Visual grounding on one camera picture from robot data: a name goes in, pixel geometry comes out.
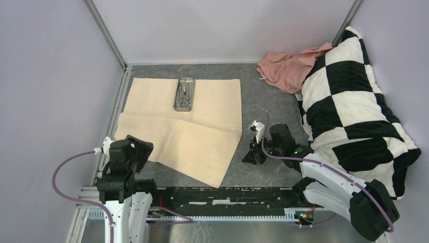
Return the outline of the beige cloth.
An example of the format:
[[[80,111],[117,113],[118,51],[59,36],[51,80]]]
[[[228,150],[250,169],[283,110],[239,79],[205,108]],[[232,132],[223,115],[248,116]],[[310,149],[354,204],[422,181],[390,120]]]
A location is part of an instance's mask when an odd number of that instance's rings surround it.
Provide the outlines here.
[[[242,135],[239,79],[198,79],[192,109],[174,110],[175,79],[135,78],[114,138],[150,142],[150,161],[218,188]]]

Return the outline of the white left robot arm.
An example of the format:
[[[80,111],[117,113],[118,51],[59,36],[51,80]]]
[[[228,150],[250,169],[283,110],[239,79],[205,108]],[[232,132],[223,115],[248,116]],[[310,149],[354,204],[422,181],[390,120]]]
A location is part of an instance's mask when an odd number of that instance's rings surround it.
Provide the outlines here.
[[[106,242],[142,242],[150,206],[159,200],[153,179],[137,180],[153,144],[131,135],[106,137],[101,151],[109,159],[96,182],[105,214]]]

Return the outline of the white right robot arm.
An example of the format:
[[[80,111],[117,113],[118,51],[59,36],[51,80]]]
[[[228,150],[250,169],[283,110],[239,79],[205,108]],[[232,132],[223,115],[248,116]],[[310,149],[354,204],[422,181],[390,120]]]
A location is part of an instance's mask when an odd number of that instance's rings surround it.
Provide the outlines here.
[[[270,139],[266,137],[266,126],[258,120],[253,121],[249,129],[254,137],[242,162],[262,165],[268,158],[278,159],[301,173],[303,178],[295,184],[292,193],[297,206],[311,203],[331,210],[347,219],[370,241],[394,231],[400,215],[380,181],[365,181],[325,162],[310,148],[297,144],[285,124],[270,127]]]

